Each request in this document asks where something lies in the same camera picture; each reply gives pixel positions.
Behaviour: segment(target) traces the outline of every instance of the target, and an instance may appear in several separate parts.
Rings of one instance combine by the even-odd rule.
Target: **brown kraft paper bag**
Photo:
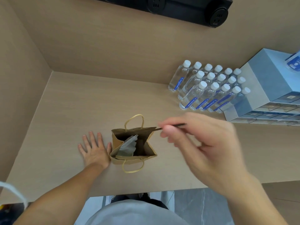
[[[132,120],[133,118],[141,116],[143,119],[142,126],[139,128],[127,129],[127,123]],[[147,127],[144,128],[144,117],[141,114],[135,115],[130,118],[125,123],[125,129],[113,129],[112,130],[112,152],[110,154],[110,158],[112,163],[114,164],[122,164],[122,169],[125,173],[135,173],[140,171],[145,164],[145,160],[151,159],[157,156],[156,152],[153,150],[151,145],[148,143],[148,140],[153,134],[153,130],[156,127]],[[138,135],[136,140],[136,150],[133,153],[133,156],[118,156],[118,151],[120,150],[121,146],[124,144],[124,141],[129,138],[130,136]],[[138,170],[134,171],[126,171],[124,169],[124,165],[126,164],[133,164],[142,162],[142,166]]]

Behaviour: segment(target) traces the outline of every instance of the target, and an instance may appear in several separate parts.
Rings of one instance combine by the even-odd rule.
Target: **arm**
[[[172,125],[186,123],[179,129]],[[205,115],[186,113],[161,122],[161,137],[181,151],[191,172],[227,198],[236,225],[287,225],[259,181],[246,169],[234,126]],[[201,142],[195,145],[189,133]]]
[[[99,146],[96,144],[93,133],[89,132],[89,135],[92,146],[90,146],[86,135],[83,136],[87,151],[83,149],[81,144],[78,145],[85,161],[83,171],[33,202],[14,225],[73,225],[75,223],[94,180],[110,163],[111,143],[105,150],[100,133],[97,135]]]

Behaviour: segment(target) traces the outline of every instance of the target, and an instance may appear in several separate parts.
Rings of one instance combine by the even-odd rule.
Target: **white bottle cap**
[[[235,93],[235,94],[238,94],[239,92],[241,92],[241,88],[239,86],[235,86],[233,89],[232,89],[232,92]]]
[[[219,88],[219,84],[216,83],[216,82],[214,82],[214,83],[212,83],[212,85],[210,86],[210,88],[211,88],[212,90],[217,90],[217,89]]]
[[[202,77],[204,77],[204,72],[203,71],[198,71],[196,74],[196,77],[201,79]]]
[[[223,67],[220,66],[220,65],[217,65],[217,66],[215,67],[215,71],[216,71],[217,73],[218,73],[218,72],[221,72],[222,69],[223,69]]]
[[[224,74],[220,74],[217,78],[219,81],[223,81],[226,79],[226,76]]]
[[[232,69],[231,68],[227,68],[226,70],[225,70],[225,74],[226,75],[230,75],[232,73]]]
[[[207,87],[207,83],[205,81],[201,81],[198,87],[201,89],[205,89]]]
[[[233,84],[234,82],[236,82],[236,78],[234,76],[229,77],[228,83]]]
[[[206,64],[206,66],[204,67],[204,69],[206,71],[210,71],[210,70],[212,70],[212,65],[211,64]]]
[[[251,90],[249,89],[249,88],[244,88],[243,90],[242,90],[242,93],[244,94],[244,95],[247,95],[247,94],[249,94],[251,92]]]
[[[240,69],[235,69],[235,70],[233,71],[233,73],[234,73],[235,75],[239,75],[239,74],[241,74],[241,72],[242,72],[242,70],[240,70]]]
[[[246,79],[244,78],[244,77],[240,77],[240,78],[238,78],[238,83],[239,84],[242,84],[242,83],[245,83],[246,82]]]
[[[210,72],[208,75],[207,75],[207,78],[209,79],[209,80],[212,80],[212,79],[214,79],[215,78],[215,74],[213,73],[213,72]]]
[[[186,68],[190,67],[190,61],[185,60],[185,62],[183,63],[183,66],[186,67]]]
[[[202,66],[202,64],[200,62],[198,62],[198,61],[194,64],[194,68],[195,69],[200,69],[201,66]]]
[[[226,92],[226,91],[230,90],[230,86],[228,84],[224,84],[221,89],[222,89],[222,91]]]

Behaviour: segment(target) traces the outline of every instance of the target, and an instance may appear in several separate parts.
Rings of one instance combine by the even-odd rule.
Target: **wooden desk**
[[[135,114],[144,115],[145,127],[182,115],[185,111],[178,102],[177,94],[164,84],[53,72],[7,182],[34,201],[83,169],[77,150],[83,134],[100,131],[107,144],[111,129],[122,128]],[[136,118],[128,127],[140,125]],[[237,124],[236,128],[249,170],[261,182],[300,180],[300,128],[254,124]],[[90,196],[205,187],[190,172],[178,149],[160,138],[159,132],[150,143],[156,158],[145,161],[144,168],[134,174],[125,174],[120,165],[111,164],[96,180]],[[15,196],[2,191],[0,204],[16,202]]]

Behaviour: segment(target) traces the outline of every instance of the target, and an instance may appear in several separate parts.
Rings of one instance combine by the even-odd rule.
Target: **hand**
[[[107,150],[105,150],[101,133],[97,134],[98,146],[92,131],[89,133],[91,145],[88,142],[86,135],[83,135],[82,139],[86,147],[86,151],[83,149],[81,144],[78,144],[78,150],[84,158],[85,167],[89,165],[99,165],[103,170],[106,169],[110,164],[110,153],[112,151],[111,142],[107,145]]]
[[[172,125],[186,123],[184,129]],[[159,123],[161,137],[174,143],[192,173],[205,185],[227,198],[237,197],[253,178],[247,171],[234,126],[206,115],[185,113]],[[189,133],[202,143],[196,146]]]

